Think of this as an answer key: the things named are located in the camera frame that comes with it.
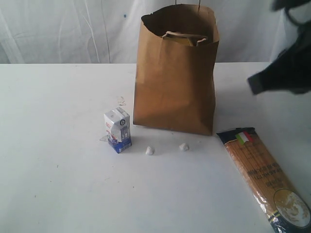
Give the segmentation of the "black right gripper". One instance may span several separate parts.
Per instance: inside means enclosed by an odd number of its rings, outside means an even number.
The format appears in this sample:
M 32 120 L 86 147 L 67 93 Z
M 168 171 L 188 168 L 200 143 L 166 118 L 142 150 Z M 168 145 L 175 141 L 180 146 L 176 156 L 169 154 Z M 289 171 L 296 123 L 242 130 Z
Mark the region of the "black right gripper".
M 291 91 L 299 95 L 311 90 L 311 25 L 298 27 L 298 38 L 267 68 L 247 79 L 253 95 L 267 91 Z

